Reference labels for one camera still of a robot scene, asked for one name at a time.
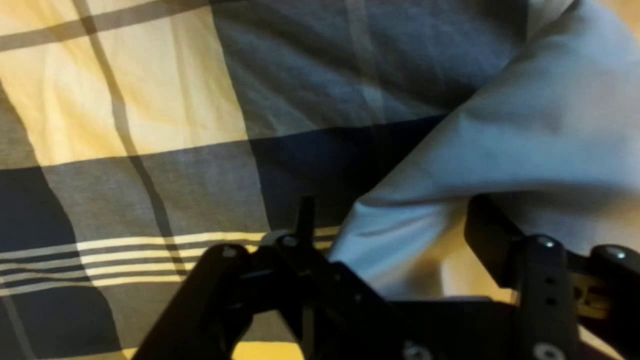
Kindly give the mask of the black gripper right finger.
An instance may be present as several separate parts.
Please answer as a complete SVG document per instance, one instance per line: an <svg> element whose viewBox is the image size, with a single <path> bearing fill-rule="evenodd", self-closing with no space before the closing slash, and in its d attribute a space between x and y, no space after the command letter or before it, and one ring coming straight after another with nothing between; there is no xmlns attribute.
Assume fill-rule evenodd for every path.
<svg viewBox="0 0 640 360"><path fill-rule="evenodd" d="M523 238L523 230L489 196L468 202L464 240L500 288L515 286L515 260Z"/></svg>

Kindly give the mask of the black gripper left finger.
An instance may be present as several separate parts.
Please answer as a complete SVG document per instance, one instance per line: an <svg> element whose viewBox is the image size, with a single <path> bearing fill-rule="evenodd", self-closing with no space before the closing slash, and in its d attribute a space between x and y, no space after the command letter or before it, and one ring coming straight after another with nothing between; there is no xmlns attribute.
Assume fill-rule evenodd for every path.
<svg viewBox="0 0 640 360"><path fill-rule="evenodd" d="M300 201L299 219L296 219L296 237L303 245L311 247L314 243L316 230L316 202L312 196Z"/></svg>

